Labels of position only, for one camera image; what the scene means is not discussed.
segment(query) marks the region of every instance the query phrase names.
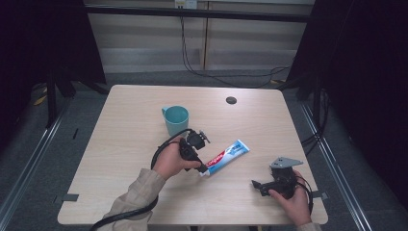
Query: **person's right hand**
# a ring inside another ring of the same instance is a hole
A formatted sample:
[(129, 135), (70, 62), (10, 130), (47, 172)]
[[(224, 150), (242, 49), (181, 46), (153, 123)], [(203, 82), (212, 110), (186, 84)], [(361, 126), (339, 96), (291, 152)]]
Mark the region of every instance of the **person's right hand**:
[[(294, 173), (302, 177), (298, 171), (294, 170)], [(303, 185), (305, 184), (301, 178), (297, 178), (297, 182)], [(274, 190), (269, 190), (268, 192), (283, 207), (288, 217), (296, 226), (312, 222), (308, 206), (308, 196), (303, 188), (300, 186), (296, 187), (296, 189), (294, 189), (294, 195), (290, 199), (285, 199), (285, 197)]]

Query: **toothpaste tube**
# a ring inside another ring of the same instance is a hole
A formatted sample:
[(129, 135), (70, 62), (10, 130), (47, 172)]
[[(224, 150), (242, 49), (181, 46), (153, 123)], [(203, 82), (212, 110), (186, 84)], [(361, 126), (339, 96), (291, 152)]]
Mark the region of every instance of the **toothpaste tube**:
[(231, 146), (219, 153), (213, 160), (209, 161), (206, 166), (208, 170), (201, 173), (201, 176), (212, 175), (222, 167), (226, 166), (235, 158), (245, 154), (249, 148), (240, 140), (236, 140)]

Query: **sleeve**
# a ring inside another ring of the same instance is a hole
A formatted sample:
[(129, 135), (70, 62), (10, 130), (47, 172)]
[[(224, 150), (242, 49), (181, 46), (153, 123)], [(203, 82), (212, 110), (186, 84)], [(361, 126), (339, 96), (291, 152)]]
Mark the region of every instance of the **sleeve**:
[[(111, 211), (104, 218), (133, 211), (149, 205), (159, 194), (166, 180), (154, 170), (143, 168), (138, 179), (129, 186), (127, 193), (118, 197), (112, 205)], [(146, 231), (147, 222), (152, 212), (129, 219), (119, 220), (103, 227), (98, 231)]]
[(297, 231), (321, 231), (321, 227), (318, 223), (307, 223), (300, 225), (296, 228)]

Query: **wooden table top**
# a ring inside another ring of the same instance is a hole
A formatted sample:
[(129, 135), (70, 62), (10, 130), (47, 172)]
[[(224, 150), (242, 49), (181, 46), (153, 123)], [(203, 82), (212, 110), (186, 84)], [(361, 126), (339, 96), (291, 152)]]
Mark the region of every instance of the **wooden table top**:
[[(226, 98), (237, 98), (234, 105)], [(293, 167), (317, 186), (304, 155), (282, 92), (229, 88), (114, 86), (93, 130), (68, 193), (79, 194), (60, 210), (61, 224), (93, 224), (127, 192), (141, 168), (150, 168), (157, 147), (169, 138), (162, 107), (181, 105), (189, 127), (203, 130), (211, 143), (198, 150), (207, 163), (240, 139), (250, 151), (210, 177), (196, 170), (167, 180), (153, 209), (151, 224), (273, 225), (291, 221), (251, 180), (273, 180), (269, 164), (278, 157), (302, 161)], [(320, 198), (314, 199), (314, 222), (326, 223)]]

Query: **mug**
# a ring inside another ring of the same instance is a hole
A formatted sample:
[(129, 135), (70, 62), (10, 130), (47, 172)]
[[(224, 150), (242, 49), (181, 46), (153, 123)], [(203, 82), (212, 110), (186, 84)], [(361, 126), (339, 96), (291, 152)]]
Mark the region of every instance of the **mug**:
[(189, 111), (186, 108), (182, 106), (162, 107), (162, 113), (171, 137), (189, 127)]

